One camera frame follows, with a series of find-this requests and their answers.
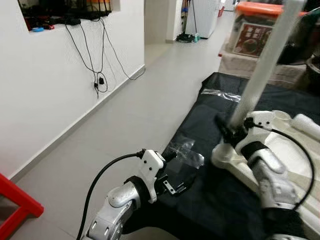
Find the power adapter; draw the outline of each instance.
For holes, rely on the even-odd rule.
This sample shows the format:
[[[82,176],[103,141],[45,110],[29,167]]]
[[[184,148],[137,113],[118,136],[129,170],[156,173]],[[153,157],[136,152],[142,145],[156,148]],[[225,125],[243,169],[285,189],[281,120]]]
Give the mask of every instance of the power adapter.
[[[102,77],[99,78],[99,84],[100,84],[100,85],[105,84],[105,80],[104,80]]]

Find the dark table cover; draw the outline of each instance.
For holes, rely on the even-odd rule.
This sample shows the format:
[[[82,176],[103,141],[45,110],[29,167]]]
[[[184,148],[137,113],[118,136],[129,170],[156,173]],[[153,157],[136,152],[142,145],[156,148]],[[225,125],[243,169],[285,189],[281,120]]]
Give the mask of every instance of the dark table cover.
[[[178,171],[169,162],[166,173],[169,182],[176,186],[192,174],[197,174],[192,187],[178,197],[168,193],[158,201],[134,212],[124,228],[131,233],[143,227],[161,228],[181,240],[230,239],[262,240],[265,232],[258,197],[224,169],[210,163],[213,148],[221,134],[213,119],[219,113],[228,120],[237,102],[203,90],[220,90],[241,95],[247,80],[213,73],[203,83],[198,98],[169,146],[193,140],[191,151],[204,156],[199,170],[182,164]],[[304,92],[267,85],[256,107],[257,111],[281,110],[294,117],[301,113],[320,124],[320,98]]]

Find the red stool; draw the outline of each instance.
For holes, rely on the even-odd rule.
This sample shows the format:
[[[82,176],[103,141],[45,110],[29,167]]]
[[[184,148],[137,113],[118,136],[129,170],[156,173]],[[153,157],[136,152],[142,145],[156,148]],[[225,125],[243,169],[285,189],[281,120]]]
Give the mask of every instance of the red stool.
[[[39,202],[22,191],[1,173],[0,195],[19,205],[19,208],[0,225],[0,240],[8,238],[29,214],[40,217],[44,212],[44,207]]]

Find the black cable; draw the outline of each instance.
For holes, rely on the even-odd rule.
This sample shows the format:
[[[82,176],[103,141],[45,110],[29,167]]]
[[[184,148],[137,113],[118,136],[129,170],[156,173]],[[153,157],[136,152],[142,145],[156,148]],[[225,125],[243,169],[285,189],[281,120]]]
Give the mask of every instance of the black cable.
[[[103,22],[103,27],[104,27],[104,31],[105,31],[106,37],[107,37],[107,39],[108,39],[108,41],[109,41],[109,43],[110,43],[110,46],[111,46],[111,48],[112,48],[112,50],[113,50],[113,52],[114,52],[114,55],[115,55],[115,57],[116,57],[116,60],[117,60],[118,63],[120,64],[120,67],[121,67],[124,75],[126,75],[126,77],[127,77],[128,79],[130,79],[130,80],[137,80],[138,78],[140,78],[140,77],[146,72],[146,68],[144,68],[143,72],[142,72],[139,76],[137,76],[136,78],[131,78],[131,77],[128,76],[128,74],[125,72],[124,67],[122,66],[122,64],[121,64],[121,62],[120,62],[120,60],[119,60],[119,58],[118,58],[118,55],[117,55],[117,53],[116,53],[116,50],[115,50],[114,46],[113,46],[112,43],[111,43],[111,40],[110,40],[110,38],[109,38],[109,35],[108,35],[108,32],[107,32],[106,26],[105,26],[105,24],[104,24],[105,21],[104,21],[102,18],[101,18],[101,21]]]
[[[197,30],[197,22],[196,22],[196,14],[195,14],[195,0],[192,0],[192,9],[193,9],[193,18],[194,18],[195,33],[197,33],[198,30]]]
[[[305,192],[304,196],[301,198],[301,200],[295,204],[294,208],[292,209],[293,211],[296,211],[304,202],[305,200],[307,199],[307,197],[310,195],[313,187],[314,187],[314,184],[315,184],[315,165],[312,161],[312,158],[311,156],[309,155],[308,151],[304,148],[304,146],[301,145],[300,142],[298,142],[297,140],[295,140],[292,136],[282,132],[282,131],[279,131],[279,130],[276,130],[276,129],[273,129],[273,128],[266,128],[266,127],[263,127],[261,125],[257,125],[257,124],[254,124],[255,127],[257,128],[261,128],[261,129],[264,129],[264,130],[267,130],[267,131],[270,131],[270,132],[274,132],[276,134],[279,134],[281,136],[284,136],[285,138],[291,140],[292,142],[294,142],[296,145],[299,146],[299,148],[301,148],[301,150],[304,152],[304,154],[306,155],[308,161],[309,161],[309,164],[310,164],[310,168],[311,168],[311,182],[310,182],[310,185],[307,189],[307,191]]]
[[[82,25],[80,24],[80,27],[81,27],[81,30],[83,32],[83,36],[84,36],[84,41],[85,41],[85,46],[86,46],[86,50],[89,54],[89,59],[90,59],[90,63],[91,63],[91,68],[92,68],[92,73],[93,73],[93,77],[94,77],[94,83],[97,82],[97,79],[96,79],[96,73],[95,73],[95,70],[94,70],[94,65],[92,63],[92,59],[91,59],[91,54],[90,54],[90,51],[89,51],[89,48],[88,48],[88,42],[87,42],[87,37],[86,37],[86,33],[85,33],[85,30],[84,28],[82,27]],[[99,98],[99,84],[97,84],[97,97]]]
[[[109,162],[107,165],[105,165],[101,171],[97,174],[97,176],[94,178],[93,182],[91,183],[91,186],[89,188],[89,191],[86,195],[86,198],[85,198],[85,203],[84,203],[84,208],[83,208],[83,214],[82,214],[82,219],[81,219],[81,225],[80,225],[80,228],[79,228],[79,232],[78,232],[78,235],[76,237],[76,240],[80,240],[81,239],[81,235],[84,231],[84,227],[85,227],[85,223],[86,223],[86,217],[87,217],[87,211],[88,211],[88,206],[89,206],[89,201],[90,201],[90,197],[91,197],[91,194],[95,188],[95,185],[97,184],[99,178],[102,176],[102,174],[108,169],[110,168],[113,164],[119,162],[120,160],[123,160],[123,159],[127,159],[127,158],[132,158],[132,157],[141,157],[143,155],[143,151],[140,151],[140,152],[137,152],[137,153],[132,153],[132,154],[127,154],[127,155],[124,155],[124,156],[120,156],[114,160],[112,160],[111,162]]]
[[[103,34],[102,34],[101,69],[100,69],[100,71],[95,71],[95,70],[94,70],[94,67],[93,67],[93,62],[92,62],[91,54],[90,54],[90,51],[89,51],[89,47],[88,47],[87,36],[86,36],[86,33],[85,33],[82,25],[80,24],[80,27],[81,27],[81,30],[82,30],[82,33],[83,33],[83,36],[84,36],[84,41],[85,41],[86,49],[87,49],[87,52],[88,52],[88,55],[89,55],[91,68],[87,66],[87,64],[86,64],[86,62],[85,62],[85,60],[84,60],[84,58],[83,58],[83,56],[82,56],[79,48],[77,47],[77,44],[76,44],[76,42],[75,42],[75,40],[74,40],[74,38],[73,38],[73,36],[72,36],[69,28],[67,27],[67,24],[65,24],[65,27],[66,27],[69,35],[71,36],[72,42],[73,42],[73,44],[74,44],[77,52],[79,53],[79,55],[80,55],[80,57],[81,57],[81,60],[82,60],[82,62],[83,62],[83,64],[84,64],[84,66],[85,66],[89,71],[93,72],[94,83],[95,83],[95,86],[96,86],[96,87],[94,87],[94,89],[95,89],[95,91],[96,91],[97,97],[99,98],[99,93],[105,93],[105,92],[108,91],[107,78],[106,78],[106,76],[102,73],[103,67],[104,67],[105,31],[103,30]],[[98,83],[99,78],[98,78],[98,74],[101,74],[101,75],[103,75],[103,77],[104,77],[105,86],[106,86],[106,89],[105,89],[104,91],[99,90],[99,83]]]
[[[103,3],[104,3],[104,10],[105,10],[105,13],[107,13],[107,5],[106,5],[106,0],[103,0]]]

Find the white wall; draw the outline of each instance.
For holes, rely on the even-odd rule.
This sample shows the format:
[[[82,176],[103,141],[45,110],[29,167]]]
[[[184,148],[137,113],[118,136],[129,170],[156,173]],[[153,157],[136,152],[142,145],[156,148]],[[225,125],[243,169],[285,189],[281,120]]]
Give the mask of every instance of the white wall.
[[[176,0],[145,0],[145,44],[166,42],[169,2]]]
[[[183,0],[145,0],[145,44],[163,44],[182,32]]]
[[[181,9],[183,0],[170,0],[167,20],[167,40],[175,40],[182,33]]]
[[[120,11],[104,20],[124,69],[132,75],[145,61],[144,1],[120,0]],[[97,67],[101,25],[88,20],[82,25]],[[80,27],[70,30],[89,63]],[[83,66],[65,27],[29,33],[18,1],[0,1],[0,173],[13,177],[127,79],[107,41],[105,47],[115,77],[104,58],[109,92],[97,100],[93,75]]]

